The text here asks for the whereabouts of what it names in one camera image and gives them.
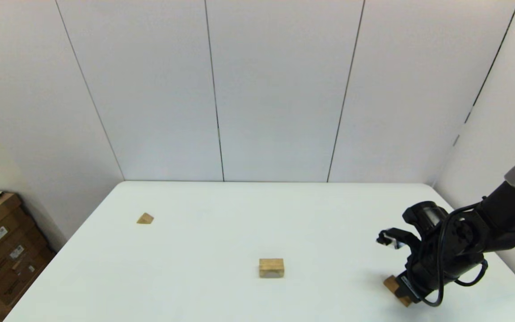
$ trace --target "wall panel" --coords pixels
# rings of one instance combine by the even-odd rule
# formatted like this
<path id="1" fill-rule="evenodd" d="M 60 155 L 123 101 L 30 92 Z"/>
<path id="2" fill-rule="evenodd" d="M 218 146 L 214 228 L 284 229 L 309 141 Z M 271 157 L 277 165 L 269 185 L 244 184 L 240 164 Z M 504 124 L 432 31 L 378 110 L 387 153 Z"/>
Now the wall panel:
<path id="1" fill-rule="evenodd" d="M 204 1 L 59 8 L 125 179 L 222 181 Z"/>
<path id="2" fill-rule="evenodd" d="M 122 181 L 52 0 L 0 1 L 0 141 L 66 238 Z"/>
<path id="3" fill-rule="evenodd" d="M 226 181 L 326 181 L 359 0 L 208 0 Z"/>
<path id="4" fill-rule="evenodd" d="M 433 183 L 514 8 L 367 1 L 329 181 Z"/>

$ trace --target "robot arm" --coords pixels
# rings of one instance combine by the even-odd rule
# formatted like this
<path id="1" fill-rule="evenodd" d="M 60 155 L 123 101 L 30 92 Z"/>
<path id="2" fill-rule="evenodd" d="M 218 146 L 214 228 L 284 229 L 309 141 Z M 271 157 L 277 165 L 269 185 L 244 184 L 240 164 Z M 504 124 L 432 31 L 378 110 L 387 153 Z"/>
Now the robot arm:
<path id="1" fill-rule="evenodd" d="M 506 181 L 481 202 L 456 209 L 450 214 L 434 202 L 408 208 L 403 219 L 416 227 L 421 239 L 397 228 L 383 230 L 376 240 L 395 249 L 409 245 L 406 271 L 396 277 L 398 298 L 439 306 L 444 285 L 455 281 L 462 286 L 477 283 L 488 268 L 483 253 L 515 247 L 515 167 Z M 482 264 L 478 277 L 470 282 L 458 278 Z M 435 302 L 425 299 L 438 290 Z"/>

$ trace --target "wooden block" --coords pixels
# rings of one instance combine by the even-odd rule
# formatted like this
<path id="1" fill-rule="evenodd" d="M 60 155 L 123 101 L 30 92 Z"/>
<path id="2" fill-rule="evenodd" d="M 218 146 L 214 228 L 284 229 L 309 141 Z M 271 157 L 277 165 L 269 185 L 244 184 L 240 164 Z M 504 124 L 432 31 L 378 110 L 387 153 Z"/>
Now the wooden block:
<path id="1" fill-rule="evenodd" d="M 278 279 L 284 274 L 283 258 L 261 258 L 259 260 L 259 277 Z"/>
<path id="2" fill-rule="evenodd" d="M 389 291 L 391 291 L 393 294 L 397 291 L 397 289 L 399 288 L 399 285 L 397 283 L 397 281 L 395 281 L 395 277 L 393 275 L 389 276 L 388 279 L 384 280 L 383 284 L 388 288 Z M 405 297 L 397 297 L 399 299 L 399 301 L 401 301 L 401 303 L 406 306 L 406 307 L 409 307 L 409 305 L 412 303 L 412 301 L 410 300 L 410 297 L 408 296 L 405 296 Z"/>
<path id="3" fill-rule="evenodd" d="M 140 216 L 139 220 L 136 222 L 137 224 L 150 224 L 154 220 L 154 217 L 150 216 L 147 213 L 144 213 L 142 216 Z"/>

